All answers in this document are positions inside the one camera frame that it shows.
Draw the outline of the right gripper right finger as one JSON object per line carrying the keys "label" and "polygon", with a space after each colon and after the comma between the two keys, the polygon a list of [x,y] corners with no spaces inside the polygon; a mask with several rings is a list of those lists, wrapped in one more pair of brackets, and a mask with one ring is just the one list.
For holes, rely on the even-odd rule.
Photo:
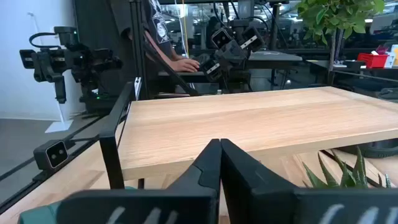
{"label": "right gripper right finger", "polygon": [[398,189],[300,188],[229,139],[221,146],[231,224],[398,224]]}

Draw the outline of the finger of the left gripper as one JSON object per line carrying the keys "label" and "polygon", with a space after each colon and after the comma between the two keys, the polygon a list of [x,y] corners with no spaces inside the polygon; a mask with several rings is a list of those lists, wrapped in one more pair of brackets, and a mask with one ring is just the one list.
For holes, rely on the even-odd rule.
{"label": "finger of the left gripper", "polygon": [[225,29],[220,29],[211,36],[211,40],[217,48],[213,57],[220,67],[232,67],[233,40],[228,32]]}
{"label": "finger of the left gripper", "polygon": [[235,38],[236,44],[233,45],[233,60],[242,63],[247,60],[253,52],[257,52],[264,46],[264,39],[259,31],[253,27],[254,36],[251,38]]}

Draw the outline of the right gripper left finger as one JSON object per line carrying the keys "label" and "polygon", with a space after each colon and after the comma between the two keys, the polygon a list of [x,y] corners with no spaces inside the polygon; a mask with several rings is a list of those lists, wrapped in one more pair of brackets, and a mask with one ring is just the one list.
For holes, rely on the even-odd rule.
{"label": "right gripper left finger", "polygon": [[221,142],[212,139],[166,189],[85,190],[63,200],[58,224],[217,224]]}

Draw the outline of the green rubber slide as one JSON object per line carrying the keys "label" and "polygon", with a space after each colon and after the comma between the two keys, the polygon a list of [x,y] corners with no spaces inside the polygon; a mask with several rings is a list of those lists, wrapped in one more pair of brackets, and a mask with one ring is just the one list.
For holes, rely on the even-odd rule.
{"label": "green rubber slide", "polygon": [[137,189],[82,190],[48,205],[26,210],[18,224],[144,224],[131,198]]}

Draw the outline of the black desk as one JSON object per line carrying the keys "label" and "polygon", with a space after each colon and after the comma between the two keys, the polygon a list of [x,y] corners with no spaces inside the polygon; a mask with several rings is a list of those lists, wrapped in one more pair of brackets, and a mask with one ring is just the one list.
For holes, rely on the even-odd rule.
{"label": "black desk", "polygon": [[302,57],[278,51],[257,51],[238,68],[243,69],[288,69],[295,62],[301,62]]}

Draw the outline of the person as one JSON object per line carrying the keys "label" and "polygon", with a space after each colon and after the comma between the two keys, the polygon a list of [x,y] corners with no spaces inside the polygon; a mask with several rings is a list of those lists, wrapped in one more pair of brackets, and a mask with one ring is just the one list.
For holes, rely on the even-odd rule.
{"label": "person", "polygon": [[143,0],[144,33],[161,59],[175,72],[197,72],[200,63],[196,60],[177,55],[170,37],[159,0]]}

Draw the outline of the tilted wooden board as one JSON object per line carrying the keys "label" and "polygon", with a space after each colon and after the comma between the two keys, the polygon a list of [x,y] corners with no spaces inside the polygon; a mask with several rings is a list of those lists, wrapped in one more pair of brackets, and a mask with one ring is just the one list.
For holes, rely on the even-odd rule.
{"label": "tilted wooden board", "polygon": [[398,138],[398,103],[330,86],[144,101],[132,91],[99,136],[113,189],[183,171],[212,139],[259,158]]}

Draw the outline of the large leafy potted plant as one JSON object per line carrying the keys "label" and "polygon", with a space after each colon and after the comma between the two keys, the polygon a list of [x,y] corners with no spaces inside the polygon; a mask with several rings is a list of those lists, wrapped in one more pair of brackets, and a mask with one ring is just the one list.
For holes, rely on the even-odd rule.
{"label": "large leafy potted plant", "polygon": [[326,83],[333,83],[333,66],[343,39],[366,32],[366,19],[384,11],[384,0],[301,0],[298,18],[307,29],[305,39],[321,42],[329,49]]}

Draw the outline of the succulent in black pot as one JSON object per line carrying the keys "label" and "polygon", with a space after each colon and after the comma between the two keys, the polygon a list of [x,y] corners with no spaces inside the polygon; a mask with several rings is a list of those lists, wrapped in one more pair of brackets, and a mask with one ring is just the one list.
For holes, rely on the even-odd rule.
{"label": "succulent in black pot", "polygon": [[303,162],[303,166],[305,168],[306,175],[312,185],[313,188],[316,189],[331,189],[331,188],[357,188],[357,189],[367,189],[368,185],[371,185],[375,188],[383,188],[383,189],[391,189],[392,182],[387,174],[384,175],[384,178],[381,177],[380,174],[377,175],[378,182],[375,182],[368,178],[366,174],[366,163],[364,157],[361,153],[361,150],[357,148],[356,152],[356,161],[354,167],[349,166],[345,161],[342,161],[335,150],[331,149],[331,153],[322,150],[326,156],[331,157],[339,166],[342,171],[342,176],[340,182],[332,176],[331,172],[326,168],[320,153],[318,153],[318,161],[323,172],[323,176],[325,177],[326,182],[322,181],[319,177],[317,177],[309,167]]}

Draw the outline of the red plastic bin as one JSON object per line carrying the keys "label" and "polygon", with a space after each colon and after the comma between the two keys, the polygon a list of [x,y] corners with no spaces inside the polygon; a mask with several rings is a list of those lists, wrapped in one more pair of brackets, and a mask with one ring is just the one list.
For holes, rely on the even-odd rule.
{"label": "red plastic bin", "polygon": [[384,68],[388,55],[360,53],[357,60],[365,63],[366,68]]}

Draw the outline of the white partition panel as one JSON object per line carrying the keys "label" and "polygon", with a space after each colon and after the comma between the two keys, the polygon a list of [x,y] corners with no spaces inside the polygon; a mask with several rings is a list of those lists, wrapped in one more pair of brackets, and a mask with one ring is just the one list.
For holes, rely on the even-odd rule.
{"label": "white partition panel", "polygon": [[64,121],[85,110],[81,87],[64,73],[67,101],[58,103],[52,83],[34,80],[20,50],[58,45],[55,26],[75,26],[73,0],[0,0],[0,118]]}

